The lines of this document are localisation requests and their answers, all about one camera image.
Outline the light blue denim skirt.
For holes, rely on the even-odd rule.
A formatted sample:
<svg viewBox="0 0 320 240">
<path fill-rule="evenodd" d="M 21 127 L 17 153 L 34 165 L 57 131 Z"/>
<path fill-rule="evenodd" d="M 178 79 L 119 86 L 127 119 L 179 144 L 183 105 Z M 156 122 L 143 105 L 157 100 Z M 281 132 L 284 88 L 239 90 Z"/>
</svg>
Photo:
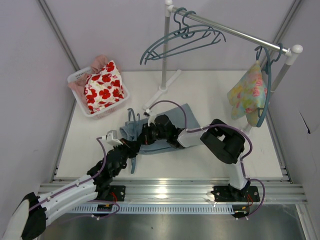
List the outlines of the light blue denim skirt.
<svg viewBox="0 0 320 240">
<path fill-rule="evenodd" d="M 199 128 L 200 125 L 195 118 L 190 106 L 186 103 L 181 106 L 186 114 L 187 119 L 187 128 L 188 129 L 195 129 Z M 182 110 L 179 107 L 172 108 L 168 111 L 162 112 L 161 115 L 167 115 L 170 121 L 175 125 L 177 128 L 184 128 L 185 127 L 185 117 Z M 119 132 L 121 136 L 129 141 L 135 140 L 139 134 L 142 132 L 143 124 L 148 122 L 147 118 L 138 119 L 136 121 L 127 121 L 124 126 L 119 128 Z M 165 139 L 157 140 L 152 145 L 142 145 L 140 148 L 139 153 L 141 155 L 154 155 L 154 154 L 161 154 L 167 153 L 172 151 L 177 151 L 177 148 L 173 148 L 170 146 Z"/>
</svg>

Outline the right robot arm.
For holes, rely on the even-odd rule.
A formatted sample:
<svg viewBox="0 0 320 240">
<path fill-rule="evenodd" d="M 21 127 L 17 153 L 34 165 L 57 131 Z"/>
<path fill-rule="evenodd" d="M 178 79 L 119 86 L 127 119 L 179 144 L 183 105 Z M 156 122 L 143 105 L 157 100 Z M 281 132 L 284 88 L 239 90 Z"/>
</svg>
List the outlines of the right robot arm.
<svg viewBox="0 0 320 240">
<path fill-rule="evenodd" d="M 174 126 L 168 116 L 163 114 L 143 124 L 137 139 L 143 145 L 165 140 L 175 149 L 205 145 L 226 165 L 229 174 L 228 185 L 217 185 L 211 191 L 217 202 L 255 203 L 261 200 L 258 188 L 252 186 L 245 175 L 243 158 L 246 156 L 244 150 L 248 139 L 241 131 L 219 119 L 214 119 L 203 128 L 186 129 Z"/>
</svg>

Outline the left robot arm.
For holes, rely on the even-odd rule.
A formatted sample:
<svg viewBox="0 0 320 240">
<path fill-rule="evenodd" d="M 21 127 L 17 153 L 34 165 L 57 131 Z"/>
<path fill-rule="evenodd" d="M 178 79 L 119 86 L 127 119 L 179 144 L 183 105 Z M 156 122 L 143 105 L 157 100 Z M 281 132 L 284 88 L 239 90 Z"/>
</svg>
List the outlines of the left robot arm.
<svg viewBox="0 0 320 240">
<path fill-rule="evenodd" d="M 127 167 L 128 159 L 137 156 L 141 145 L 122 138 L 111 150 L 103 149 L 103 159 L 72 183 L 46 194 L 30 192 L 25 195 L 23 200 L 29 201 L 29 210 L 21 239 L 37 238 L 57 218 L 83 203 L 105 200 L 113 178 Z"/>
</svg>

